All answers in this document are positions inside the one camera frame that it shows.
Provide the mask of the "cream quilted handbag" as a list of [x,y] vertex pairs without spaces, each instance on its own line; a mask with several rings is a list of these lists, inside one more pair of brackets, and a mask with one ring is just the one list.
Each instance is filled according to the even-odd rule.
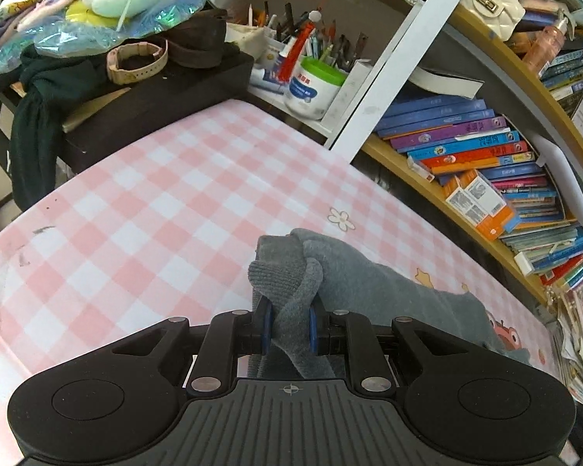
[[512,36],[525,14],[519,0],[460,0],[460,4],[503,42]]

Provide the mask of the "black side table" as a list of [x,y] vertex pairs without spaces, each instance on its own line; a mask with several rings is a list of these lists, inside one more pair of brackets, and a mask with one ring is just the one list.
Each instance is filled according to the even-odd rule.
[[59,157],[73,172],[83,172],[156,130],[247,92],[253,57],[233,53],[215,68],[164,70],[136,83],[59,141]]

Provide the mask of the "iridescent plastic bag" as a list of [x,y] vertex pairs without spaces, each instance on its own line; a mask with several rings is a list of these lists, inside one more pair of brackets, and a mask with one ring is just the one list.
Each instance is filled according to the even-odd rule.
[[0,75],[21,65],[22,52],[32,45],[37,53],[54,58],[107,53],[123,42],[170,30],[202,9],[206,0],[161,0],[131,18],[119,31],[108,26],[69,21],[64,12],[22,31],[0,48]]

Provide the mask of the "orange white box upper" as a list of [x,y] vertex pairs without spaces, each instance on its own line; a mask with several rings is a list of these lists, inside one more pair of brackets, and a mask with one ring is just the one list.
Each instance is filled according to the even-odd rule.
[[468,221],[484,239],[497,240],[520,223],[515,210],[478,170],[452,177],[442,187],[445,202]]

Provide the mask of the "row of colourful books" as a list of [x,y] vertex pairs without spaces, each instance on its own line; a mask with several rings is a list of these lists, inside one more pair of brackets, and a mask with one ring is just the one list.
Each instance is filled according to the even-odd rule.
[[564,204],[548,169],[536,164],[529,138],[484,100],[402,95],[374,133],[441,190],[462,172],[481,172],[520,219],[512,233],[494,241],[509,248],[526,275],[547,276],[583,257],[583,227]]

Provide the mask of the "rolled white paper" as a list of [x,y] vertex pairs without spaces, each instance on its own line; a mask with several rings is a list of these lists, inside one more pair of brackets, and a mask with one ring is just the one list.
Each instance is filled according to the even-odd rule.
[[536,164],[548,169],[564,204],[583,227],[583,191],[566,155],[555,143],[538,134],[532,134],[529,141],[537,154]]

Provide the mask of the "pink checkered table mat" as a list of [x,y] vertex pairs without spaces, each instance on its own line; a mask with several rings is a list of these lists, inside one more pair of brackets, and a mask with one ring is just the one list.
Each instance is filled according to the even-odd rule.
[[345,160],[227,101],[75,176],[0,232],[0,465],[27,377],[170,316],[250,306],[262,235],[339,238],[427,287],[469,291],[557,373],[549,331],[489,273]]

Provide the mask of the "wooden white bookshelf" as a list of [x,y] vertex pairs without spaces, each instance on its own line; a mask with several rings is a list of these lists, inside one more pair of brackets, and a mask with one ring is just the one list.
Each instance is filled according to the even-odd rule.
[[280,50],[312,10],[346,82],[322,108],[293,79],[253,94],[319,132],[345,161],[370,156],[440,210],[537,300],[541,276],[583,245],[583,140],[538,78],[459,0],[211,0],[264,17]]

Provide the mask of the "grey sweatpants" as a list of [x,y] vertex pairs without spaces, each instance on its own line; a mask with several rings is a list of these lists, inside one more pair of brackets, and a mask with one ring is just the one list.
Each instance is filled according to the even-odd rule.
[[339,239],[297,228],[260,237],[248,267],[253,299],[274,309],[271,348],[252,356],[248,374],[264,380],[332,379],[345,373],[337,356],[316,356],[309,346],[309,309],[315,298],[329,310],[361,313],[375,325],[410,316],[448,334],[527,364],[523,348],[509,350],[494,331],[487,309],[472,294],[452,294],[417,284],[370,261]]

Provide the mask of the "pink wrist watch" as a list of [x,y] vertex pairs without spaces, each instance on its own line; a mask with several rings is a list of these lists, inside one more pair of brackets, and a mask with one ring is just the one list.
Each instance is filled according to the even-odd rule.
[[161,73],[167,61],[166,41],[161,44],[147,41],[124,44],[107,54],[107,76],[118,85],[138,83]]

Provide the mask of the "white jar green lid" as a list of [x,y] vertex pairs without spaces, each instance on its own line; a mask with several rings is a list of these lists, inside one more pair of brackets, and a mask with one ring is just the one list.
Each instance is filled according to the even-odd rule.
[[305,57],[293,74],[284,103],[294,114],[320,120],[341,89],[347,74],[312,57]]

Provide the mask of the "rose gold spray bottle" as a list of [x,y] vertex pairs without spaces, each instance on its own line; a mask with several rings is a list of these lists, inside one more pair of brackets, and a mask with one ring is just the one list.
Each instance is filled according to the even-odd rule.
[[560,14],[547,26],[524,55],[522,62],[532,74],[540,78],[564,47],[567,37],[574,39],[575,20],[570,13]]

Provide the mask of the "dark green cloth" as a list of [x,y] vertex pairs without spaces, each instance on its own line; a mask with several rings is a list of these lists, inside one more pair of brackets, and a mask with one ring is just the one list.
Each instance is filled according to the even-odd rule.
[[13,200],[25,212],[56,187],[63,123],[74,108],[109,84],[104,55],[56,58],[22,51],[21,65],[0,75],[0,93],[19,82],[25,96],[14,113],[9,156]]

